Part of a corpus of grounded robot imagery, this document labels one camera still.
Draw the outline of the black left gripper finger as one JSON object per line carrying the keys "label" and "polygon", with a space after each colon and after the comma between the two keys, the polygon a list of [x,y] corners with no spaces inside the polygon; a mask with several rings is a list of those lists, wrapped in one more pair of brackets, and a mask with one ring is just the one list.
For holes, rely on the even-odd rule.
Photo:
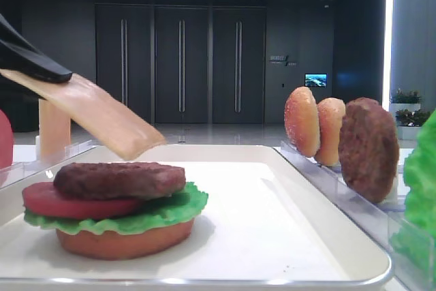
{"label": "black left gripper finger", "polygon": [[44,82],[68,82],[73,72],[30,44],[1,15],[1,68],[16,70]]}

